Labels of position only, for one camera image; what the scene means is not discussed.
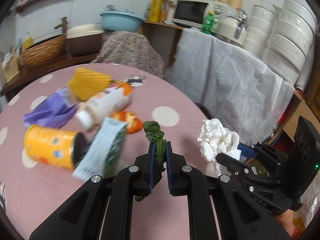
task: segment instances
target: microwave oven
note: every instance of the microwave oven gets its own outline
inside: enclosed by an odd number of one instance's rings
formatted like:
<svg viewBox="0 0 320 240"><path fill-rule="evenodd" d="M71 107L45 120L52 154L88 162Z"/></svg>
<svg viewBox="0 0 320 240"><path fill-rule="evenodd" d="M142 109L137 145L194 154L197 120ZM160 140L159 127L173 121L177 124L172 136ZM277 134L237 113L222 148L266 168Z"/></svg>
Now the microwave oven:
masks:
<svg viewBox="0 0 320 240"><path fill-rule="evenodd" d="M228 4L223 2L209 0L177 0L172 22L181 26L201 28L204 17L210 11L214 12L214 17L216 18L212 28L213 33L218 32L219 23L226 16L238 16Z"/></svg>

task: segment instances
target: green and white package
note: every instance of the green and white package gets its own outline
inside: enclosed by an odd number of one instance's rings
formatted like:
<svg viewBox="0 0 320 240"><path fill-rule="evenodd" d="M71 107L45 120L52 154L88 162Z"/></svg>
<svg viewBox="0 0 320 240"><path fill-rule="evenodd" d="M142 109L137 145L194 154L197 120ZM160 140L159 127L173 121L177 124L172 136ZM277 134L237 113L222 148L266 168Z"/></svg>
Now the green and white package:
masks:
<svg viewBox="0 0 320 240"><path fill-rule="evenodd" d="M72 176L82 181L93 175L103 178L113 176L124 143L126 125L125 122L105 117Z"/></svg>

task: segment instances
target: microwave door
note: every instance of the microwave door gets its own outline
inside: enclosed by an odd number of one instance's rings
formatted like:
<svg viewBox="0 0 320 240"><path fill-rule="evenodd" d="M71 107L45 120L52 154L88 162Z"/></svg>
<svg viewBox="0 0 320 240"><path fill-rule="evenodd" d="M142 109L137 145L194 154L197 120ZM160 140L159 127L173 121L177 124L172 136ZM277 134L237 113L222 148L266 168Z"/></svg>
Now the microwave door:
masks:
<svg viewBox="0 0 320 240"><path fill-rule="evenodd" d="M207 5L208 3L206 2L178 1L172 21L201 28Z"/></svg>

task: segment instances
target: silver bolt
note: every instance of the silver bolt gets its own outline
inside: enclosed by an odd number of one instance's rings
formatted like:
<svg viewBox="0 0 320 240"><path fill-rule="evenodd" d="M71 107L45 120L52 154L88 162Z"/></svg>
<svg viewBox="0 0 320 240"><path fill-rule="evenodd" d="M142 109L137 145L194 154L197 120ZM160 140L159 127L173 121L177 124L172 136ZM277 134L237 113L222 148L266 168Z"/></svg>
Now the silver bolt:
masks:
<svg viewBox="0 0 320 240"><path fill-rule="evenodd" d="M129 167L129 171L130 171L130 172L137 172L138 170L139 170L139 167L138 167L138 166L134 166L134 165L133 165L133 166L130 166L130 167Z"/></svg>
<svg viewBox="0 0 320 240"><path fill-rule="evenodd" d="M185 165L185 166L182 167L182 170L184 172L190 172L190 171L192 171L192 168L189 165Z"/></svg>
<svg viewBox="0 0 320 240"><path fill-rule="evenodd" d="M99 182L101 180L101 177L99 175L94 175L92 178L91 178L91 181L93 183L96 183L96 182Z"/></svg>
<svg viewBox="0 0 320 240"><path fill-rule="evenodd" d="M222 182L229 182L230 181L230 177L228 175L221 175L220 176L220 180Z"/></svg>

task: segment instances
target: yellow cloth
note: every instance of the yellow cloth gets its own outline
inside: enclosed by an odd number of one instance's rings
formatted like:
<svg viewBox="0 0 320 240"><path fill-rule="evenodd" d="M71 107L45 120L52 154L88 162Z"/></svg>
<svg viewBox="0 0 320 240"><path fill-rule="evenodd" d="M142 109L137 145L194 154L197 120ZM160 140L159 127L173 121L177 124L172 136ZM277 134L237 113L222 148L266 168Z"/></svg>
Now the yellow cloth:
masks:
<svg viewBox="0 0 320 240"><path fill-rule="evenodd" d="M77 68L74 76L67 83L72 92L86 101L111 84L111 77L90 69Z"/></svg>

